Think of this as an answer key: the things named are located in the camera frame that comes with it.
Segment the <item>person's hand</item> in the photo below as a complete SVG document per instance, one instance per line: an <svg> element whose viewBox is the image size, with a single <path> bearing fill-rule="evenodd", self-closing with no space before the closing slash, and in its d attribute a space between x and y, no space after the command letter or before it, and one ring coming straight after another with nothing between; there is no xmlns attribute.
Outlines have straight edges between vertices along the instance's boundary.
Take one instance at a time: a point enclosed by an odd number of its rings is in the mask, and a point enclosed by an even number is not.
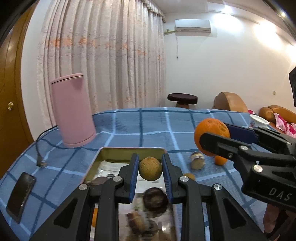
<svg viewBox="0 0 296 241"><path fill-rule="evenodd" d="M265 233L273 232L276 226L276 222L278 220L279 214L280 214L280 208L273 206L271 204L267 204L265 214L263 217L263 226L264 226ZM288 220L288 224L285 225L284 228L278 233L278 236L275 238L275 240L278 239L284 233L286 233L293 222L294 214L290 211L285 211L285 214L288 215L288 218L285 218Z"/></svg>

